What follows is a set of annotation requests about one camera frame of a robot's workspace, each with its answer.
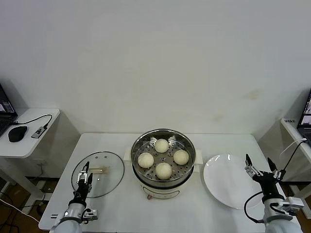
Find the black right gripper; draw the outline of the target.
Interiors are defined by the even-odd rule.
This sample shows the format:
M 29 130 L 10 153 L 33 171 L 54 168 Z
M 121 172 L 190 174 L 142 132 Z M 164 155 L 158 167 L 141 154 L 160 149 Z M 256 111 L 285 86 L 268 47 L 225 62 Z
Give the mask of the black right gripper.
M 279 193 L 276 184 L 278 180 L 282 180 L 286 174 L 285 169 L 278 170 L 275 163 L 267 158 L 270 171 L 257 170 L 248 155 L 245 155 L 245 171 L 257 183 L 260 184 L 263 193 L 263 199 L 283 199 L 284 197 Z

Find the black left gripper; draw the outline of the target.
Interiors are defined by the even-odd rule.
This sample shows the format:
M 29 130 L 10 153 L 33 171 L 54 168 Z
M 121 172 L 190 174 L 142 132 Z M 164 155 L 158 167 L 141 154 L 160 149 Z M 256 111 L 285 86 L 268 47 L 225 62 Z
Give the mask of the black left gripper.
M 89 162 L 87 162 L 83 169 L 78 173 L 77 184 L 78 189 L 74 192 L 75 198 L 86 199 L 88 193 L 92 190 L 93 173 L 88 176 Z

